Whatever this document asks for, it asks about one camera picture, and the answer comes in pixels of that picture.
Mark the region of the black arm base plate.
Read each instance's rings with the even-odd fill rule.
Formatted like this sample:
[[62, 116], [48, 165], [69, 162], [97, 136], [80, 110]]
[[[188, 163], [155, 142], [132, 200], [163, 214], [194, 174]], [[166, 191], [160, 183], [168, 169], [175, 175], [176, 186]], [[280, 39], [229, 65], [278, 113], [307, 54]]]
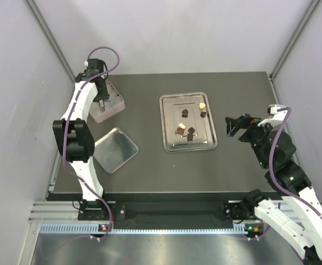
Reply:
[[241, 202], [225, 201], [152, 201], [152, 202], [80, 202], [79, 220], [108, 219], [111, 213], [113, 221], [132, 220], [138, 216], [158, 221], [172, 217], [210, 216], [218, 220], [250, 220], [255, 219], [254, 210]]

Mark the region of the cream heart chocolate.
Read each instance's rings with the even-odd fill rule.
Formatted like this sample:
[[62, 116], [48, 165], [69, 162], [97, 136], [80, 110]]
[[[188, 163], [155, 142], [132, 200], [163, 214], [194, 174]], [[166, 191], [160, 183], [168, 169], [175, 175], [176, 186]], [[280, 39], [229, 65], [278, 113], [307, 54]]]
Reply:
[[199, 109], [200, 109], [200, 112], [206, 112], [206, 104], [205, 103], [200, 103], [199, 104]]

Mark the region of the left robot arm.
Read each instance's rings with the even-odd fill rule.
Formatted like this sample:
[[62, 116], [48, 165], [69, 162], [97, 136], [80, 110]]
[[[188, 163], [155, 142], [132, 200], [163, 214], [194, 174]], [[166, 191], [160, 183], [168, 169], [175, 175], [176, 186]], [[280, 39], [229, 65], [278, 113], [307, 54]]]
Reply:
[[95, 141], [87, 125], [90, 107], [100, 88], [96, 85], [102, 73], [87, 77], [80, 74], [67, 110], [52, 124], [62, 165], [67, 173], [77, 178], [82, 189], [83, 205], [98, 219], [111, 213], [103, 199], [104, 188], [98, 181], [93, 162]]

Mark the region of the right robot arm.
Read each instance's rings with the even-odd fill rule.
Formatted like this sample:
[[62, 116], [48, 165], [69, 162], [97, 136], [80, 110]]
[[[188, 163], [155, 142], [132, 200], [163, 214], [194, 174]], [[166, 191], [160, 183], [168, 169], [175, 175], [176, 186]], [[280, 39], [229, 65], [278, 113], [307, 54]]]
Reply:
[[261, 168], [267, 170], [268, 184], [299, 221], [293, 221], [259, 189], [238, 203], [225, 203], [224, 212], [235, 224], [261, 220], [290, 244], [304, 264], [322, 264], [322, 206], [307, 174], [293, 160], [296, 146], [283, 131], [291, 112], [290, 107], [271, 104], [266, 119], [243, 114], [225, 121], [228, 137], [244, 131], [239, 141], [250, 144]]

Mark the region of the dark rounded triangle chocolate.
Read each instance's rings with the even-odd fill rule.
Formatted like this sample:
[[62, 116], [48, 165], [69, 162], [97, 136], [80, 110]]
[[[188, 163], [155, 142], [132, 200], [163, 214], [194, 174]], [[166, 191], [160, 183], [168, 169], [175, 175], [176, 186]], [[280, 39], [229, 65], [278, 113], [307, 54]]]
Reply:
[[187, 117], [188, 117], [188, 115], [189, 115], [189, 111], [188, 111], [187, 109], [184, 109], [181, 113], [182, 113], [182, 115], [181, 115], [181, 116], [182, 116], [183, 118], [187, 118]]

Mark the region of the steel tongs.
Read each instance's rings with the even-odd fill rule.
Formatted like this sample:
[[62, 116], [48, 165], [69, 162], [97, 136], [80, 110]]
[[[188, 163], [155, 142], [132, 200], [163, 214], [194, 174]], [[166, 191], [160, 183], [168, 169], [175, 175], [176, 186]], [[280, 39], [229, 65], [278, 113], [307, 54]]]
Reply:
[[100, 105], [100, 111], [101, 112], [104, 112], [105, 111], [105, 103], [103, 100], [100, 100], [99, 101], [99, 105]]

